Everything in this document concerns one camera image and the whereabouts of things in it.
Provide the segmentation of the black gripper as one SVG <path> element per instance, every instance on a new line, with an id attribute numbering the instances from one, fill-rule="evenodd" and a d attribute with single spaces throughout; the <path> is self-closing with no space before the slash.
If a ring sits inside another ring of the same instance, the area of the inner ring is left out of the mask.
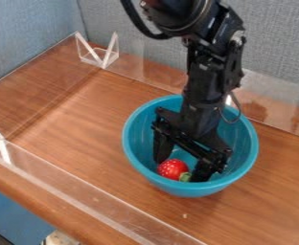
<path id="1" fill-rule="evenodd" d="M 218 134 L 223 119 L 226 94 L 210 97 L 207 91 L 186 88 L 180 110 L 162 106 L 155 109 L 153 160 L 160 164 L 172 148 L 180 146 L 196 158 L 191 181 L 206 182 L 214 173 L 224 170 L 232 150 Z"/>

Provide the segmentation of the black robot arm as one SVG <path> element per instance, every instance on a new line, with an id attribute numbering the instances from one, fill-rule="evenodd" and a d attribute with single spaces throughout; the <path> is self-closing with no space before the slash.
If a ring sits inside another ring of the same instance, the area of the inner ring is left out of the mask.
<path id="1" fill-rule="evenodd" d="M 159 30 L 182 37 L 188 49 L 180 110 L 155 110 L 153 159 L 162 163 L 180 146 L 196 158 L 187 180 L 204 182 L 224 171 L 232 154 L 218 126 L 224 120 L 226 98 L 243 77 L 243 21 L 222 0 L 143 0 L 141 7 Z"/>

